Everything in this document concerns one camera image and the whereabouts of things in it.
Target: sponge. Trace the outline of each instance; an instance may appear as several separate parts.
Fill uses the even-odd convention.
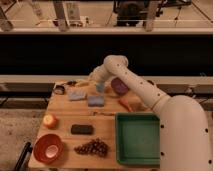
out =
[[[87,102],[90,107],[103,107],[105,103],[103,96],[88,96]]]

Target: plastic tray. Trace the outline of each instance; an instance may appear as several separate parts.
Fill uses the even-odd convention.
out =
[[[116,158],[127,165],[159,165],[159,119],[153,114],[116,114]]]

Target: toy food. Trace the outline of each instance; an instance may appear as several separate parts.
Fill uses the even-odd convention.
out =
[[[54,128],[57,122],[58,122],[57,118],[52,114],[44,116],[43,125],[47,128]]]

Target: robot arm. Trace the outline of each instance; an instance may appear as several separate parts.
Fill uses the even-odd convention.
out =
[[[208,123],[200,104],[188,96],[170,97],[127,66],[126,57],[107,56],[90,79],[104,83],[119,77],[160,118],[161,171],[212,171]]]

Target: bowl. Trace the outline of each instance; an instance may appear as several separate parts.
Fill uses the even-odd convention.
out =
[[[56,134],[46,134],[40,137],[33,148],[35,159],[49,164],[55,161],[62,153],[63,144]]]

